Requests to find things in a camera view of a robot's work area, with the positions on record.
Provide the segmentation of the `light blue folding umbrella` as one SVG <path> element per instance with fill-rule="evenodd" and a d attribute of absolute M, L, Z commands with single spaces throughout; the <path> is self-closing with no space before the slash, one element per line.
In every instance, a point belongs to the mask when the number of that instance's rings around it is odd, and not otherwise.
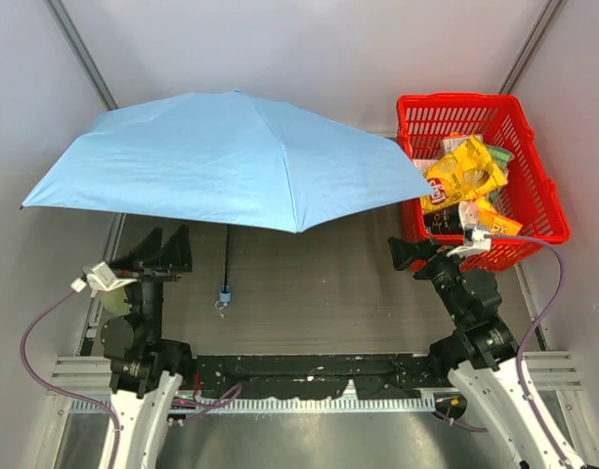
<path fill-rule="evenodd" d="M 99 116 L 22 201 L 300 234 L 431 193 L 394 142 L 241 91 Z"/>

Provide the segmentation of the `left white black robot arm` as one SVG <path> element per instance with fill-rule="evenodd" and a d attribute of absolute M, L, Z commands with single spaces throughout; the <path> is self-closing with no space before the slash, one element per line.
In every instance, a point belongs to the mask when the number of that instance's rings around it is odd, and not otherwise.
<path fill-rule="evenodd" d="M 190 345 L 162 336 L 163 290 L 165 283 L 192 269 L 185 225 L 168 239 L 155 228 L 129 253 L 96 268 L 94 290 L 123 293 L 127 307 L 100 331 L 110 370 L 110 422 L 102 468 L 156 464 L 175 394 L 193 376 Z"/>

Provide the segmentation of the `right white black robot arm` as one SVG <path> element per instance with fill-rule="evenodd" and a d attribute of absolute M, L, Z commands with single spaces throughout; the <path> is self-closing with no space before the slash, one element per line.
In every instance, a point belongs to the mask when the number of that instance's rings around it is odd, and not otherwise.
<path fill-rule="evenodd" d="M 499 315 L 502 299 L 494 274 L 460 266 L 469 256 L 491 250 L 494 235 L 468 227 L 461 245 L 436 239 L 388 240 L 397 271 L 421 261 L 415 273 L 441 298 L 455 330 L 431 345 L 434 372 L 444 376 L 480 417 L 500 447 L 508 468 L 584 468 L 586 462 L 553 420 L 525 362 L 526 343 L 517 341 Z"/>

